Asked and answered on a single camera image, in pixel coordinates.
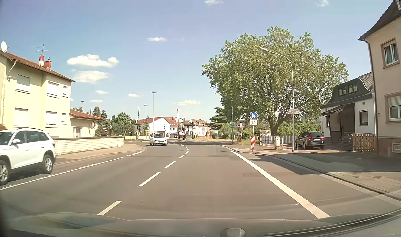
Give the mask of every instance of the sky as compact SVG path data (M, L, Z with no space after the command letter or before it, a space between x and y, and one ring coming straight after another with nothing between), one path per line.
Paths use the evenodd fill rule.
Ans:
M322 54L339 57L350 79L371 71L369 30L392 0L0 0L0 43L77 81L71 107L109 117L208 119L220 97L202 65L225 40L265 35L271 26L310 32ZM153 98L152 91L157 91Z

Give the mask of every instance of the solid white line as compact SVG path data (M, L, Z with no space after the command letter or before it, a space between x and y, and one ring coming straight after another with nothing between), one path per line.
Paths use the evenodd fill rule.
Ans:
M141 183L140 185L138 185L138 187L144 186L147 182L151 181L151 179L155 178L155 176L161 174L161 172L157 172L156 174L154 174L153 176L151 176L149 179L145 180L145 182Z
M116 201L113 204L111 204L110 206L108 206L107 208L105 208L104 210L102 210L102 212L98 213L98 215L104 215L105 213L107 213L109 210L113 209L113 207L117 206L121 201Z
M134 156L134 155L140 154L142 152L144 152L144 151L136 152L136 153L128 155L128 156ZM66 173L69 173L69 172L72 172L72 171L75 171L75 170L81 170L83 168L88 168L88 167L91 167L91 166L94 166L94 165L103 164L103 163L107 163L107 162L110 162L110 161L115 161L115 160L122 159L122 158L124 158L124 156L116 158L116 159L108 160L108 161L103 161L103 162L96 163L96 164L90 164L90 165L87 165L87 166L83 166L83 167L80 167L80 168L77 168L77 169L73 169L73 170L68 170L68 171L57 173L57 174L54 174L54 175L44 176L44 177L41 177L41 178L38 178L38 179L34 179L34 180L30 180L30 181L27 181L27 182L24 182L24 183L10 185L10 186L7 186L7 187L0 188L0 190L13 188L13 187L16 187L16 186L19 186L19 185L22 185L22 184L31 183L31 182L34 182L34 181L37 181L37 180L42 180L42 179L53 177L53 176L57 176L57 175L66 174Z
M169 165L167 165L167 166L166 166L166 167L164 167L164 168L168 168L168 167L170 167L170 165L174 164L174 162L176 162L176 161L173 161L173 162L171 162Z
M290 189L288 186L283 184L281 181L277 180L275 177L272 175L268 174L266 171L264 171L261 167L258 165L254 164L250 160L246 159L242 155L231 151L238 157L240 157L242 160L247 162L247 164L250 164L253 168L255 168L257 171L259 171L263 176L265 176L269 181L274 183L278 188L280 188L282 191L284 191L286 194L288 194L290 197L292 197L295 201L297 201L301 206L306 208L310 213L314 214L317 218L325 218L329 217L328 214L326 214L324 211L322 211L319 207L316 207L313 205L311 202L309 202L307 199L303 198L300 196L298 193Z

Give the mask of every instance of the car tire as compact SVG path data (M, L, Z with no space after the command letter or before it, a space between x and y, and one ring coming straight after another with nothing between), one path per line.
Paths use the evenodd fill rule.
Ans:
M9 165L4 161L0 160L0 186L8 183L11 174Z
M49 154L45 154L43 158L43 164L41 167L42 174L51 174L53 171L53 158Z

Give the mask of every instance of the red and white striped post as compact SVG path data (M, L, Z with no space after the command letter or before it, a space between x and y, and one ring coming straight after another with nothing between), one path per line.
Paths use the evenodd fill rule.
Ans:
M253 152L253 149L254 149L254 138L255 138L255 136L250 136L250 139L252 140L252 145L251 145L252 152Z

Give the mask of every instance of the asphalt road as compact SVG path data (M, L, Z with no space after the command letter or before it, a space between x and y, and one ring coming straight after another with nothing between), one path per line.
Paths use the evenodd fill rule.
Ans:
M137 154L55 165L0 187L5 218L92 213L123 219L316 219L385 213L401 202L272 156L170 141Z

